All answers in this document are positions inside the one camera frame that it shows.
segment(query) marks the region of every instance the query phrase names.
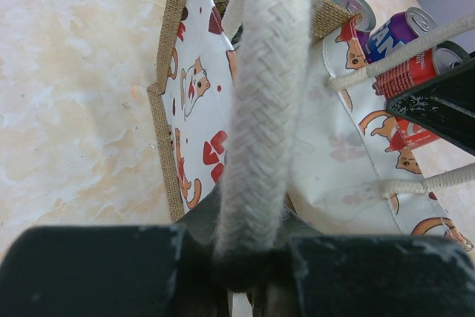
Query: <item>red heart print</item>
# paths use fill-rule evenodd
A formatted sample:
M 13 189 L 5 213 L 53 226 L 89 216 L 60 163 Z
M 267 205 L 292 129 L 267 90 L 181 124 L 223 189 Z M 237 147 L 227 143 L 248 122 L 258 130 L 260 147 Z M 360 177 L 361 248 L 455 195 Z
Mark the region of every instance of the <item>red heart print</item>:
M 214 165 L 220 161 L 219 157 L 215 152 L 211 153 L 212 147 L 207 141 L 203 147 L 203 163 L 205 165 Z
M 216 167 L 213 169 L 213 171 L 211 171 L 211 177 L 214 183 L 219 181 L 221 175 L 223 174 L 223 171 L 224 171 L 224 165 L 222 163 L 217 164 Z
M 224 130 L 220 130 L 211 139 L 211 145 L 219 155 L 224 152 L 223 143 L 226 141 L 227 138 L 228 134 L 226 134 Z
M 217 11 L 216 7 L 213 7 L 211 14 L 209 14 L 208 31 L 217 35 L 223 32 L 223 28 L 221 27 L 221 15 L 220 12 Z

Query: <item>can lid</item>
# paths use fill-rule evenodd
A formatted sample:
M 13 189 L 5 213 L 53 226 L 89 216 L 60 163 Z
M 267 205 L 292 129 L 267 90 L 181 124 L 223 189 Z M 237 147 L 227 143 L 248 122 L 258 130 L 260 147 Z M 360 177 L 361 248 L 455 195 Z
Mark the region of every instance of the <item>can lid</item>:
M 446 73 L 452 70 L 452 68 L 467 62 L 469 59 L 470 55 L 468 52 L 452 41 L 446 41 L 437 45 L 433 55 L 434 65 L 438 74 Z
M 418 7 L 410 7 L 406 10 L 406 20 L 417 36 L 421 36 L 437 27 L 437 23 L 432 16 Z
M 376 16 L 373 9 L 365 0 L 331 0 L 353 14 L 361 12 L 361 21 L 356 29 L 370 32 L 376 27 Z

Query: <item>burlap trim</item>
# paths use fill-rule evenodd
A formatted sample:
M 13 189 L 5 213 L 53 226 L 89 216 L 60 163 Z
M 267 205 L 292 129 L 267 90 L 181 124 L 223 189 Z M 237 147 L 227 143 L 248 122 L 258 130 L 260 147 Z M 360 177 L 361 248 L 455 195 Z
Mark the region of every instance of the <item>burlap trim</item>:
M 216 8 L 223 13 L 229 0 L 214 0 Z M 173 150 L 170 145 L 168 122 L 161 95 L 165 91 L 168 79 L 168 67 L 171 62 L 175 42 L 177 41 L 178 27 L 180 26 L 183 8 L 186 0 L 167 0 L 163 14 L 162 30 L 157 54 L 157 82 L 148 87 L 152 116 L 154 119 L 155 134 L 162 164 L 163 179 L 166 185 L 166 194 L 170 207 L 170 216 L 173 221 L 184 215 L 183 202 L 180 193 L 180 184 L 174 163 Z M 315 13 L 312 22 L 312 32 L 315 39 L 323 39 L 342 26 L 351 18 L 352 14 L 329 0 Z
M 157 81 L 160 94 L 165 91 L 168 67 L 177 41 L 178 27 L 185 3 L 186 0 L 166 0 L 157 54 Z
M 147 92 L 148 99 L 150 100 L 151 115 L 154 119 L 155 136 L 157 137 L 170 216 L 171 220 L 176 222 L 185 214 L 185 210 L 181 200 L 180 183 L 178 182 L 173 148 L 170 143 L 170 133 L 168 131 L 168 122 L 166 120 L 162 97 L 158 89 L 158 83 L 155 82 L 153 85 L 150 85 L 147 88 Z
M 342 26 L 353 17 L 353 14 L 348 10 L 330 0 L 323 0 L 318 10 L 315 9 L 316 3 L 313 6 L 312 32 L 316 41 L 322 40 L 338 26 Z

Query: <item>rope handle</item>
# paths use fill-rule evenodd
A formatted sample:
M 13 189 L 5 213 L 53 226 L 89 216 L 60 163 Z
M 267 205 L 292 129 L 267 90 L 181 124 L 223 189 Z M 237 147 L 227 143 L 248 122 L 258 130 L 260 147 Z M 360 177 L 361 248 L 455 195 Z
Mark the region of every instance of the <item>rope handle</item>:
M 235 292 L 266 272 L 281 225 L 298 103 L 306 78 L 311 0 L 230 0 L 232 38 L 243 20 L 213 263 Z
M 427 195 L 430 192 L 446 189 L 475 179 L 475 163 L 442 174 L 426 178 L 423 181 L 386 180 L 383 182 L 382 195 L 390 198 L 393 193 L 417 193 Z

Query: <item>purple can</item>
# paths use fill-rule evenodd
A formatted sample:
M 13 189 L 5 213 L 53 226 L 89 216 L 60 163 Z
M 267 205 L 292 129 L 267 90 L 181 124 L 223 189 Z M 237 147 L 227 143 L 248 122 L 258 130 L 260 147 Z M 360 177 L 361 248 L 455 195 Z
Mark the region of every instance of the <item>purple can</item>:
M 376 17 L 373 9 L 365 0 L 331 0 L 353 14 L 360 14 L 361 18 L 356 24 L 356 35 L 363 47 L 370 38 L 371 31 L 376 26 Z
M 364 55 L 368 63 L 379 61 L 435 27 L 437 23 L 432 16 L 422 9 L 410 7 L 391 16 L 370 37 L 363 47 Z

